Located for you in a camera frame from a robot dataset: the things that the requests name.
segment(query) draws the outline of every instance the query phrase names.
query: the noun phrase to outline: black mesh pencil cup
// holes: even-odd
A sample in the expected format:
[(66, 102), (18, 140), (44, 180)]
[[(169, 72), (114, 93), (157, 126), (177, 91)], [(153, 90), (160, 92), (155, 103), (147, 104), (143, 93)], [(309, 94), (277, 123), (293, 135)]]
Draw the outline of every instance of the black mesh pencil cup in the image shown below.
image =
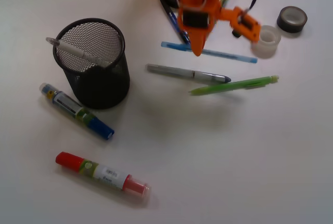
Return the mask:
[(63, 69), (78, 100), (89, 108), (106, 109), (120, 103), (130, 87), (125, 57), (125, 40), (111, 22), (88, 18), (64, 28), (57, 39), (74, 45), (110, 62), (102, 68), (87, 60), (53, 48), (53, 55)]

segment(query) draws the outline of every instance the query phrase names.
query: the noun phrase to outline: light blue pen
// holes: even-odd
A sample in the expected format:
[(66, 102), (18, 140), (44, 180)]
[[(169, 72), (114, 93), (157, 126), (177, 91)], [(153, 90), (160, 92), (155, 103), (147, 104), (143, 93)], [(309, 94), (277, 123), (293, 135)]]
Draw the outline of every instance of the light blue pen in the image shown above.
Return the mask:
[[(192, 52), (191, 47), (186, 44), (162, 42), (161, 46), (165, 47), (165, 48), (177, 49), (179, 51)], [(245, 61), (247, 63), (253, 63), (253, 64), (256, 64), (258, 61), (258, 59), (254, 58), (254, 57), (240, 56), (240, 55), (228, 54), (228, 53), (223, 53), (223, 52), (218, 52), (218, 51), (210, 51), (208, 49), (203, 49), (202, 53), (206, 54), (206, 55), (210, 55), (210, 56), (224, 57), (224, 58), (229, 58), (229, 59), (238, 60), (238, 61)]]

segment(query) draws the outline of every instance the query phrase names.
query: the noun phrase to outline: orange robotic arm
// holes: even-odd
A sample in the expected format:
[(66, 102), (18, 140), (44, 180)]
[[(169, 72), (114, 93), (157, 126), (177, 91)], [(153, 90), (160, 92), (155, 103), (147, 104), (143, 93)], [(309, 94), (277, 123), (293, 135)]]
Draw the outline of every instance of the orange robotic arm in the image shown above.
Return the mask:
[(218, 20), (230, 22), (239, 34), (253, 42), (259, 40), (260, 25), (240, 8), (222, 8), (220, 0), (179, 0), (178, 24), (187, 31), (191, 48), (199, 56), (205, 41)]

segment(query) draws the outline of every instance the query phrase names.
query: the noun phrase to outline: silver pen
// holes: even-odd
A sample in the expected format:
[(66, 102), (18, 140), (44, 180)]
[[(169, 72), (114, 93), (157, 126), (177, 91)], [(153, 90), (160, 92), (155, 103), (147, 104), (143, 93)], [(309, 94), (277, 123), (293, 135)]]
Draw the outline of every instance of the silver pen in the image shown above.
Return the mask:
[(171, 74), (178, 77), (186, 77), (204, 82), (218, 82), (218, 83), (231, 82), (231, 79), (229, 77), (222, 76), (219, 74), (212, 74), (212, 73), (188, 70), (188, 69), (172, 68), (172, 67), (160, 66), (154, 64), (147, 64), (147, 70), (150, 72)]
[(46, 41), (49, 42), (50, 44), (52, 44), (55, 48), (61, 49), (62, 51), (66, 51), (67, 53), (69, 53), (73, 56), (90, 61), (91, 63), (94, 63), (103, 68), (106, 68), (111, 64), (108, 61), (100, 59), (90, 53), (87, 53), (86, 51), (83, 51), (82, 49), (79, 49), (73, 45), (65, 43), (62, 40), (58, 40), (58, 39), (54, 39), (54, 38), (46, 38)]

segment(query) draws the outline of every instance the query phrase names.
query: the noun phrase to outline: label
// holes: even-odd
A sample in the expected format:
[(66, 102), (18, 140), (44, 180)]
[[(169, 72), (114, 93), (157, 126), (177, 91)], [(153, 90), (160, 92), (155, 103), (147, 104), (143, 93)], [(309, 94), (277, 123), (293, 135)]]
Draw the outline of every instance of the label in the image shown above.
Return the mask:
[(53, 103), (63, 110), (67, 111), (72, 117), (76, 117), (77, 113), (82, 109), (82, 106), (66, 95), (64, 92), (59, 92), (53, 100)]
[(93, 174), (93, 178), (115, 189), (122, 190), (128, 175), (128, 173), (123, 173), (104, 165), (98, 165)]

